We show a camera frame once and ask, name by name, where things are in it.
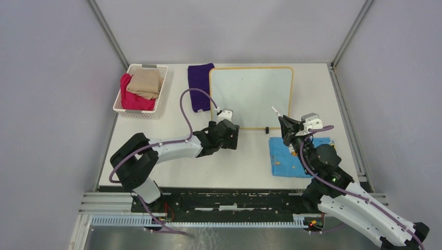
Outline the white orange marker pen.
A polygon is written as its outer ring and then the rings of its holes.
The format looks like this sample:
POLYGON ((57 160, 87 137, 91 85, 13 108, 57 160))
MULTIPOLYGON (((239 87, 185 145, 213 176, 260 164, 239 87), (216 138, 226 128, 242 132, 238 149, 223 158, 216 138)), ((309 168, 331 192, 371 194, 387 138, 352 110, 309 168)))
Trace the white orange marker pen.
POLYGON ((277 117, 282 117, 282 115, 279 113, 279 111, 274 106, 271 106, 271 108, 274 111, 274 113, 277 115, 277 117))

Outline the yellow framed whiteboard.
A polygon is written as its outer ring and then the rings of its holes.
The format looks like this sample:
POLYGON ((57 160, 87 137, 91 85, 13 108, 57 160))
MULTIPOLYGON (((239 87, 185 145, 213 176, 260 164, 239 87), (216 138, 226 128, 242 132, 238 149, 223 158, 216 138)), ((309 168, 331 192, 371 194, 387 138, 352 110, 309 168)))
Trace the yellow framed whiteboard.
POLYGON ((288 66, 214 68, 209 73, 210 95, 216 110, 231 109, 242 129, 278 129, 274 106, 281 115, 291 110, 294 70, 288 66))

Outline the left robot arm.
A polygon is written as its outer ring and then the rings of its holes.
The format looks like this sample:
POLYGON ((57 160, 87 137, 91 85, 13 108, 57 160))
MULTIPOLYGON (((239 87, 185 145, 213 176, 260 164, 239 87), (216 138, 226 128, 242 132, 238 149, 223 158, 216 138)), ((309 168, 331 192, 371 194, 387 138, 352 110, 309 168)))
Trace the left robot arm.
POLYGON ((117 176, 125 191, 135 192, 149 211, 158 212, 164 199, 161 189, 150 178, 153 168, 170 160, 211 156, 220 149, 236 150, 239 129, 239 125, 224 119, 210 121, 207 128, 192 132, 190 138, 150 140, 144 133, 137 133, 111 156, 113 170, 109 179, 117 176))

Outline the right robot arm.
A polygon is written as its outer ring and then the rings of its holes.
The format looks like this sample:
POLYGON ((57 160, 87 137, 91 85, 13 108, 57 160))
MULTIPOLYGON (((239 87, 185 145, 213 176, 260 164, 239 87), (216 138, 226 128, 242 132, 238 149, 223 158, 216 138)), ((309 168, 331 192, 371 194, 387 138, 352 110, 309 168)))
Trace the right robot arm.
POLYGON ((331 130, 318 114, 300 121, 278 115, 283 143, 297 156, 304 172, 312 176, 301 198, 302 208, 329 214, 363 234, 380 249, 424 249, 429 227, 411 222, 375 199, 340 168, 341 158, 329 144, 315 146, 312 137, 331 130))

